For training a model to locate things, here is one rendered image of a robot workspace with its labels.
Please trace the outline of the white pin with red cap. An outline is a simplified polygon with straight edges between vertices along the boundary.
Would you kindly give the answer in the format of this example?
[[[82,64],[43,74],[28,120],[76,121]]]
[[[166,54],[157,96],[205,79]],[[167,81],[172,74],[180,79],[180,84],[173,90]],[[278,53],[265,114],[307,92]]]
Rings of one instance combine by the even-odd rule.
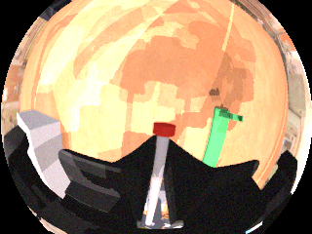
[[[153,165],[153,173],[151,179],[151,194],[148,199],[148,214],[145,216],[145,225],[151,226],[153,216],[156,211],[156,202],[159,198],[161,182],[163,182],[163,174],[165,168],[165,159],[167,159],[169,137],[174,137],[176,125],[169,122],[153,122],[152,132],[156,136],[156,157],[155,165]]]

